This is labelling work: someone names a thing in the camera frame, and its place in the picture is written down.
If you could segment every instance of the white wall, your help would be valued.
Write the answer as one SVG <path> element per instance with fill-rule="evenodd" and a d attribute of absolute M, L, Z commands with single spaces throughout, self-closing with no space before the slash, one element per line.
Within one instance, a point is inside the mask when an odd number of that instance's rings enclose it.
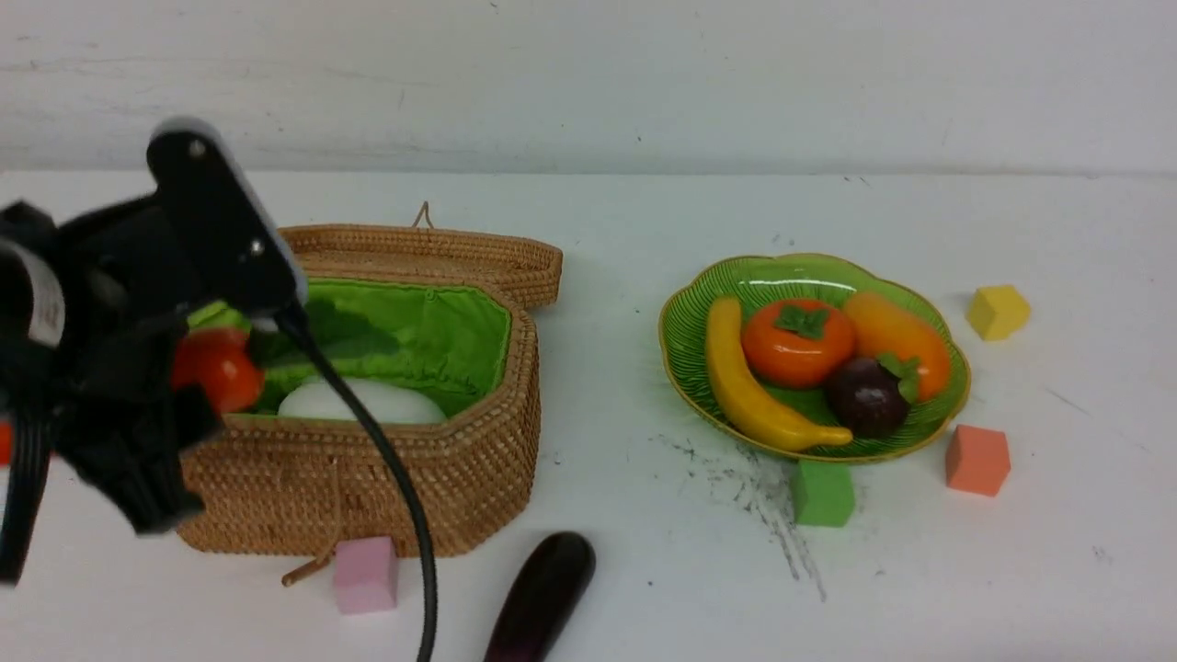
<path fill-rule="evenodd" d="M 4 0 L 0 167 L 1177 173 L 1175 0 Z"/>

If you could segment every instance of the fruit plate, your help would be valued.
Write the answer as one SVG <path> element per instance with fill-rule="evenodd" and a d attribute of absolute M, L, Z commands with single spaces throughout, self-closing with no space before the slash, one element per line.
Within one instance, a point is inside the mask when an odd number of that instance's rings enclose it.
<path fill-rule="evenodd" d="M 703 353 L 711 303 L 719 296 L 736 296 L 746 320 L 758 309 L 778 299 L 813 298 L 840 307 L 846 298 L 859 290 L 886 297 L 929 322 L 939 332 L 951 359 L 947 388 L 935 398 L 913 406 L 903 426 L 890 437 L 856 437 L 844 446 L 785 451 L 751 439 L 732 426 L 716 404 Z M 898 283 L 878 278 L 853 263 L 818 253 L 793 253 L 776 258 L 745 256 L 709 266 L 663 306 L 658 318 L 658 339 L 666 376 L 674 390 L 699 416 L 738 439 L 793 459 L 870 463 L 917 451 L 936 441 L 960 412 L 969 399 L 972 383 L 967 359 L 952 340 L 944 316 L 927 299 Z M 810 421 L 837 425 L 820 389 L 792 391 L 770 385 L 765 385 L 765 389 Z"/>

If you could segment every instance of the black cable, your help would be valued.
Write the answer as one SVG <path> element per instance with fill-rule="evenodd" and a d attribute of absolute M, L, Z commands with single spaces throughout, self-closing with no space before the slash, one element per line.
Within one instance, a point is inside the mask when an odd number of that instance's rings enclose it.
<path fill-rule="evenodd" d="M 11 411 L 13 428 L 8 496 L 0 525 L 0 583 L 15 585 L 25 569 L 36 512 L 49 477 L 53 423 L 27 409 Z"/>
<path fill-rule="evenodd" d="M 417 534 L 417 545 L 420 549 L 421 585 L 425 593 L 425 627 L 421 633 L 421 647 L 417 653 L 417 662 L 430 662 L 433 657 L 433 643 L 437 640 L 438 629 L 438 570 L 437 561 L 433 557 L 433 538 L 430 535 L 430 525 L 425 518 L 425 507 L 421 505 L 421 499 L 417 495 L 417 490 L 413 489 L 408 471 L 400 462 L 400 458 L 397 457 L 397 451 L 388 443 L 388 438 L 384 436 L 384 431 L 380 430 L 380 424 L 377 423 L 372 413 L 364 406 L 364 403 L 355 397 L 355 393 L 347 386 L 343 377 L 335 372 L 335 368 L 331 365 L 331 360 L 327 359 L 322 350 L 319 349 L 319 344 L 311 336 L 306 311 L 301 306 L 288 307 L 274 316 L 274 323 L 311 359 L 315 370 L 322 375 L 324 380 L 339 393 L 339 397 L 352 410 L 364 431 L 372 437 L 372 442 L 375 444 L 377 450 L 380 451 L 380 456 L 384 457 L 385 464 L 392 471 L 392 477 L 397 481 L 397 486 L 400 488 L 400 492 L 405 496 L 405 505 L 408 507 L 408 515 L 413 521 L 413 531 Z"/>

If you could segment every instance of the tomato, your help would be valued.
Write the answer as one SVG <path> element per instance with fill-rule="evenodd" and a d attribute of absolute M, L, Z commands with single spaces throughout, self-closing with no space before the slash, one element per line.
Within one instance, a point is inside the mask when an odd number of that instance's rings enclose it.
<path fill-rule="evenodd" d="M 172 389 L 200 384 L 219 413 L 253 406 L 265 375 L 246 351 L 250 335 L 237 327 L 200 329 L 180 340 L 172 368 Z"/>
<path fill-rule="evenodd" d="M 0 466 L 12 462 L 12 423 L 0 421 Z"/>

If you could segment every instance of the table surface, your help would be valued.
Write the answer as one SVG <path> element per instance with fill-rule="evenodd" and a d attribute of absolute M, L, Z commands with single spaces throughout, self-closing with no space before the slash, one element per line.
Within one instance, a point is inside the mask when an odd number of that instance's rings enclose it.
<path fill-rule="evenodd" d="M 552 662 L 1171 660 L 1177 650 L 1177 183 L 1026 177 L 658 178 L 257 173 L 281 225 L 443 227 L 565 251 L 540 330 L 543 442 L 527 510 L 439 562 L 435 660 L 479 660 L 526 555 L 584 532 L 598 568 Z M 144 173 L 5 173 L 0 200 L 60 218 Z M 1005 430 L 997 498 L 944 485 L 945 441 L 857 466 L 845 529 L 789 523 L 792 466 L 742 452 L 663 373 L 661 304 L 736 254 L 836 253 L 936 303 L 969 356 L 958 421 Z M 1013 283 L 1029 326 L 982 343 L 975 287 Z M 408 661 L 401 607 L 341 618 L 330 572 L 139 539 L 56 464 L 24 581 L 0 597 L 11 661 Z"/>

